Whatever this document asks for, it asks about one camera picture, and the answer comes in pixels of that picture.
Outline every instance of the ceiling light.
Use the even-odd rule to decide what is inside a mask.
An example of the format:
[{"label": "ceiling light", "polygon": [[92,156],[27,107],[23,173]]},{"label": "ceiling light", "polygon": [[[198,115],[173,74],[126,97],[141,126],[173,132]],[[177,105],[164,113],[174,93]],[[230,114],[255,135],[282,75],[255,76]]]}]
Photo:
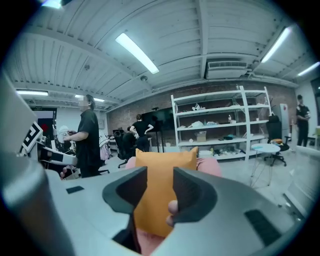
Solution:
[{"label": "ceiling light", "polygon": [[126,48],[134,57],[136,57],[152,74],[158,73],[159,69],[153,64],[148,56],[132,41],[125,33],[119,35],[115,41]]},{"label": "ceiling light", "polygon": [[303,76],[304,74],[310,72],[311,70],[314,70],[316,67],[318,67],[320,65],[320,61],[314,63],[313,65],[311,65],[310,67],[308,67],[307,69],[305,69],[304,71],[300,72],[298,74],[299,77]]},{"label": "ceiling light", "polygon": [[265,63],[267,60],[270,59],[270,57],[276,52],[276,50],[281,46],[281,44],[286,40],[288,35],[290,34],[291,30],[286,27],[284,31],[281,33],[279,38],[276,40],[272,48],[268,51],[268,53],[263,57],[262,63]]},{"label": "ceiling light", "polygon": [[52,8],[56,8],[59,9],[61,7],[61,0],[46,0],[42,6],[46,6],[46,7],[52,7]]},{"label": "ceiling light", "polygon": [[[76,94],[74,97],[76,98],[83,98],[83,95],[79,95],[79,94]],[[100,98],[93,98],[96,102],[104,102],[105,100],[104,99],[100,99]]]},{"label": "ceiling light", "polygon": [[40,96],[48,96],[47,91],[41,90],[17,90],[16,91],[20,95],[40,95]]}]

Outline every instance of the office chair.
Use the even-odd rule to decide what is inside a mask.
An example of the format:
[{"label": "office chair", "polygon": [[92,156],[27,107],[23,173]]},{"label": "office chair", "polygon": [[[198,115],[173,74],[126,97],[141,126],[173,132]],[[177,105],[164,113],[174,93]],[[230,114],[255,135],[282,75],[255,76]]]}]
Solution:
[{"label": "office chair", "polygon": [[136,150],[136,147],[131,147],[129,150],[125,149],[123,145],[123,136],[124,134],[123,133],[121,134],[119,131],[116,131],[114,133],[115,143],[119,150],[118,158],[120,158],[121,160],[124,160],[123,163],[118,165],[118,168],[120,168],[120,166],[126,165],[128,160],[134,156],[135,150]]},{"label": "office chair", "polygon": [[[269,133],[268,143],[277,139],[282,140],[282,124],[277,115],[269,116],[269,121],[266,123],[266,129]],[[287,142],[288,142],[288,138],[286,138],[285,143],[282,142],[282,144],[278,144],[278,146],[280,147],[280,152],[287,151],[290,148]],[[287,166],[285,158],[282,155],[280,155],[279,152],[277,152],[276,154],[273,154],[271,157],[273,158],[273,162],[271,163],[270,166],[274,165],[276,159],[283,162],[284,166]]]}]

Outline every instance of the person's hand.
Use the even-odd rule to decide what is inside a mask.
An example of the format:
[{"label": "person's hand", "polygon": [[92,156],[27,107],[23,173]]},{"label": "person's hand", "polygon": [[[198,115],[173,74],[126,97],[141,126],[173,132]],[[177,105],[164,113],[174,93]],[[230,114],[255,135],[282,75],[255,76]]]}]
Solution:
[{"label": "person's hand", "polygon": [[65,137],[63,137],[63,141],[64,141],[64,142],[69,142],[69,141],[71,141],[70,136],[65,136]]},{"label": "person's hand", "polygon": [[74,135],[76,134],[77,132],[75,130],[68,130],[68,135]]},{"label": "person's hand", "polygon": [[168,204],[168,210],[169,213],[171,213],[172,215],[168,216],[165,220],[165,222],[170,226],[173,227],[174,226],[174,220],[173,220],[173,216],[176,215],[179,211],[178,209],[178,201],[177,200],[173,200]]}]

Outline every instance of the television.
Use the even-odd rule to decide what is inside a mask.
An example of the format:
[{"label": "television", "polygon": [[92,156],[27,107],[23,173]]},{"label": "television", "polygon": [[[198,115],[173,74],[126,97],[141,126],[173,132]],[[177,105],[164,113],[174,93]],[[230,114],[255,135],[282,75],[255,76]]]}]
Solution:
[{"label": "television", "polygon": [[154,127],[151,132],[175,129],[174,114],[171,107],[142,114],[142,121]]}]

